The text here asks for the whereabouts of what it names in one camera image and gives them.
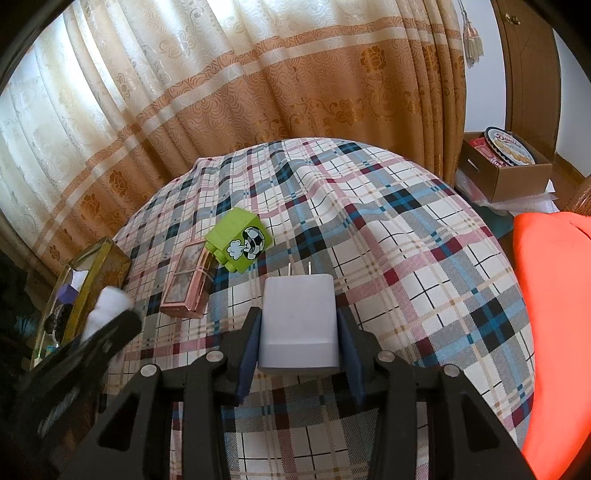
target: soccer ball sticker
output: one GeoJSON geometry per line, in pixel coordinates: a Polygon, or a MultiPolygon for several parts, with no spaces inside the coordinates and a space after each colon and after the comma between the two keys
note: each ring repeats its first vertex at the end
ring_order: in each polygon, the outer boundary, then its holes
{"type": "Polygon", "coordinates": [[[256,259],[265,249],[265,236],[255,226],[250,226],[242,232],[244,244],[240,240],[232,240],[227,252],[234,260],[244,255],[248,260],[256,259]]]}

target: curtain tassel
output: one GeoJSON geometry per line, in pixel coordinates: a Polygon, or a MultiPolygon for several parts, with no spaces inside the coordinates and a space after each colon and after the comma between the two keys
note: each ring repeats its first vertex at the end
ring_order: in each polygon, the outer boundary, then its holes
{"type": "Polygon", "coordinates": [[[474,28],[472,22],[468,20],[468,14],[466,13],[466,9],[464,8],[464,4],[462,0],[458,0],[460,2],[460,7],[462,9],[462,17],[464,19],[464,51],[466,53],[466,63],[468,67],[472,67],[480,57],[484,55],[484,49],[482,47],[482,40],[478,35],[478,30],[474,28]]]}

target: green toy block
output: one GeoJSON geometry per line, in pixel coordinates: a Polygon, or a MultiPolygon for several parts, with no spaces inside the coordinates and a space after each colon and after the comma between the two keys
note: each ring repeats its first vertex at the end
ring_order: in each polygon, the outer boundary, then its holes
{"type": "Polygon", "coordinates": [[[273,243],[254,213],[234,207],[205,236],[205,248],[230,272],[244,273],[273,243]]]}

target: wooden door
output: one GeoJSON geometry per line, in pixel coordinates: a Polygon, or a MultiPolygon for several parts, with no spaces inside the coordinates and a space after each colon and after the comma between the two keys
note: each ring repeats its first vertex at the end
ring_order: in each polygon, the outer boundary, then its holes
{"type": "Polygon", "coordinates": [[[505,128],[552,161],[560,120],[560,62],[552,27],[523,0],[492,0],[492,5],[505,58],[505,128]]]}

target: white wall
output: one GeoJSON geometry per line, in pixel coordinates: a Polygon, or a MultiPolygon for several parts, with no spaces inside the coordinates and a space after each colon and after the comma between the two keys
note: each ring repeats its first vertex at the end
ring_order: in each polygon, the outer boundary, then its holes
{"type": "Polygon", "coordinates": [[[591,174],[591,83],[566,43],[554,32],[560,59],[560,123],[556,151],[585,177],[591,174]]]}
{"type": "MultiPolygon", "coordinates": [[[[484,56],[471,68],[466,65],[466,123],[464,131],[482,131],[486,127],[505,128],[505,63],[501,35],[491,0],[464,1],[468,19],[482,39],[484,56]]],[[[462,11],[454,0],[460,29],[462,11]]]]}

